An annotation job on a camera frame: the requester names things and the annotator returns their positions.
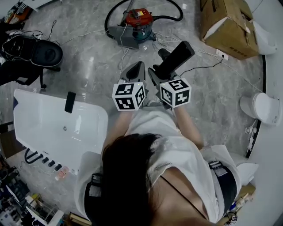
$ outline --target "black strap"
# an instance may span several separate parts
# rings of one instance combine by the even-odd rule
[[[219,182],[224,199],[224,213],[226,213],[237,195],[237,184],[234,175],[226,166],[223,166],[219,161],[213,161],[208,164],[214,171]]]
[[[92,175],[92,180],[87,184],[84,193],[84,211],[88,219],[92,222],[93,226],[102,225],[101,197],[91,195],[92,186],[100,187],[100,177],[101,177],[100,173],[94,173]]]
[[[165,180],[176,192],[178,192],[186,201],[188,201],[188,203],[204,218],[207,220],[207,218],[201,213],[201,211],[198,210],[197,207],[195,207],[195,205],[193,203],[191,203],[191,201],[189,199],[187,199],[181,192],[178,191],[178,189],[176,189],[168,180],[166,180],[162,175],[160,175],[163,180]]]

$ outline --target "black knob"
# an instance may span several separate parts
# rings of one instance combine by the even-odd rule
[[[51,162],[48,163],[48,166],[51,167],[55,164],[54,160],[52,160]]]
[[[58,164],[54,169],[55,169],[56,171],[58,171],[58,170],[61,169],[61,168],[62,168],[61,164]]]
[[[49,159],[47,157],[45,157],[43,160],[42,160],[42,163],[46,163]]]

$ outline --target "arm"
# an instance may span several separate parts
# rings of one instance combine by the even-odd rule
[[[176,107],[174,110],[177,118],[177,124],[182,135],[191,140],[199,150],[202,149],[203,139],[194,122],[192,121],[189,113],[183,106]]]
[[[107,145],[113,143],[118,137],[125,135],[132,120],[132,116],[133,116],[132,111],[123,111],[120,113],[114,126],[107,134],[107,137],[103,144],[103,150]]]

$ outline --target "white toilet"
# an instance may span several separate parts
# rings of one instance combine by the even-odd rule
[[[246,186],[254,178],[258,164],[251,163],[247,158],[236,153],[230,153],[230,155],[238,169],[242,186]]]
[[[256,40],[261,55],[273,54],[277,51],[277,43],[274,36],[264,30],[257,22],[253,21]]]
[[[277,126],[281,121],[280,100],[271,98],[265,93],[257,93],[250,98],[241,97],[240,107],[247,115],[265,124]]]

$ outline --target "bathtub faucet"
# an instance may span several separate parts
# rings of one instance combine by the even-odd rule
[[[27,154],[29,153],[30,149],[28,148],[25,152],[25,161],[27,164],[31,164],[31,163],[34,163],[35,161],[39,160],[40,158],[43,158],[43,155],[40,154],[38,157],[36,157],[35,159],[29,161],[29,159],[33,156],[35,156],[37,154],[37,151],[35,151],[34,153],[30,154],[29,156],[27,156]]]

